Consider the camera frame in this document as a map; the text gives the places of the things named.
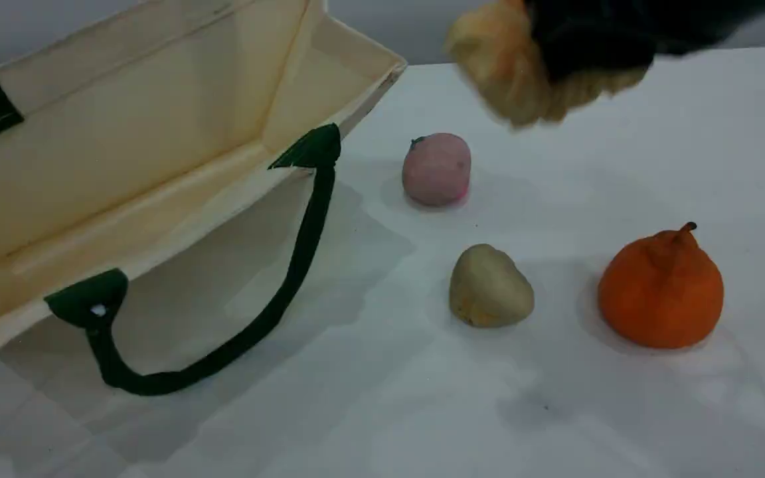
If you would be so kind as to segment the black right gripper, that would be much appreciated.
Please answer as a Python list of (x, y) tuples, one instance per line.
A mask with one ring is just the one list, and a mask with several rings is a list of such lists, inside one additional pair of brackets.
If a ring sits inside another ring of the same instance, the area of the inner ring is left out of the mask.
[(646, 69), (655, 60), (655, 42), (627, 22), (626, 1), (528, 1), (525, 11), (551, 82)]

